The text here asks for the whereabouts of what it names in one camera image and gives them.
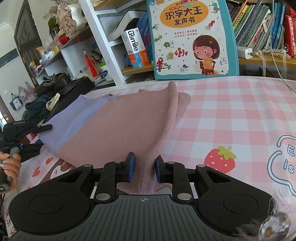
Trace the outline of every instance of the hand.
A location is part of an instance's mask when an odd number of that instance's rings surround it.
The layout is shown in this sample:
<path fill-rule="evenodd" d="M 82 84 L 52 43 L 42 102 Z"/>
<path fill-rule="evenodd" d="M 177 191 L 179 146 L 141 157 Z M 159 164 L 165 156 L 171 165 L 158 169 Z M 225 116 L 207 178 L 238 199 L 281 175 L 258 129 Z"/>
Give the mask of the hand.
<path fill-rule="evenodd" d="M 0 151 L 0 160 L 2 160 L 2 164 L 0 164 L 1 168 L 4 170 L 5 174 L 12 178 L 9 186 L 9 190 L 7 192 L 3 192 L 1 194 L 8 193 L 16 188 L 17 186 L 17 178 L 20 174 L 20 155 L 14 154 L 13 158 L 9 158 L 9 154 L 4 154 Z"/>

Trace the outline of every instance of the pink knitted fabric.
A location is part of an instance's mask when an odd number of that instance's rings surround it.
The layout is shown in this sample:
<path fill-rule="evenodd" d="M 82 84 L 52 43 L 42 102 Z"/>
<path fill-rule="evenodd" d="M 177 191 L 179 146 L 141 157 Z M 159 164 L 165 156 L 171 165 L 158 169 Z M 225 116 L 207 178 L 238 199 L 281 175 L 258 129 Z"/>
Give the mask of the pink knitted fabric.
<path fill-rule="evenodd" d="M 101 168 L 110 161 L 124 161 L 132 151 L 136 155 L 133 181 L 120 183 L 118 188 L 129 194 L 153 193 L 155 159 L 189 102 L 190 95 L 179 94 L 174 81 L 160 91 L 117 96 L 105 103 L 58 155 L 75 167 L 92 164 Z"/>

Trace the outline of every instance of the black bag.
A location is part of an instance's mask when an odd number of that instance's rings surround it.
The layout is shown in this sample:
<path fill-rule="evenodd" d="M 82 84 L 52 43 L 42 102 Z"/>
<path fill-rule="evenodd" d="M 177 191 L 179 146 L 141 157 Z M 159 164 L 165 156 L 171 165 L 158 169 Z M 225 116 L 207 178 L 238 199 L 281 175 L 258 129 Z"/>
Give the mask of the black bag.
<path fill-rule="evenodd" d="M 13 93 L 11 93 L 11 99 L 12 101 L 9 104 L 13 110 L 18 110 L 22 107 L 22 101 L 19 99 L 18 96 L 15 96 Z"/>

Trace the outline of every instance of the bottle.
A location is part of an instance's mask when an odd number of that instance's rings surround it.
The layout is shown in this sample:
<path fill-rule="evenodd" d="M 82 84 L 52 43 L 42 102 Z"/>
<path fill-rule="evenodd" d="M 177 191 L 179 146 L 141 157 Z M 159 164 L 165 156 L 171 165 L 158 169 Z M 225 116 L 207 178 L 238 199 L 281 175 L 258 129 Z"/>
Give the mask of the bottle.
<path fill-rule="evenodd" d="M 106 62 L 100 63 L 100 69 L 101 69 L 101 78 L 105 78 L 107 82 L 110 82 L 113 80 L 112 76 L 108 71 Z"/>

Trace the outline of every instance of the cartoon girl's hair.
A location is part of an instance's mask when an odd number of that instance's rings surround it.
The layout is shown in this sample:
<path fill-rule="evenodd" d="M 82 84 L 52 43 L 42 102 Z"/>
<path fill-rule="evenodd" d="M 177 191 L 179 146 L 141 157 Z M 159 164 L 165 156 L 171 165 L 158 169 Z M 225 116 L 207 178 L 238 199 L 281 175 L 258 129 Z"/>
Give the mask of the cartoon girl's hair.
<path fill-rule="evenodd" d="M 216 49 L 217 50 L 217 52 L 214 53 L 213 56 L 212 56 L 213 59 L 217 59 L 219 57 L 219 55 L 220 55 L 220 47 L 219 47 L 218 41 L 216 39 L 214 39 L 212 36 L 210 36 L 210 35 L 201 35 L 201 36 L 197 37 L 193 41 L 192 49 L 194 51 L 195 47 L 203 47 L 203 46 L 210 47 L 211 49 Z M 202 60 L 201 58 L 198 58 L 195 53 L 194 53 L 194 56 L 197 59 Z"/>

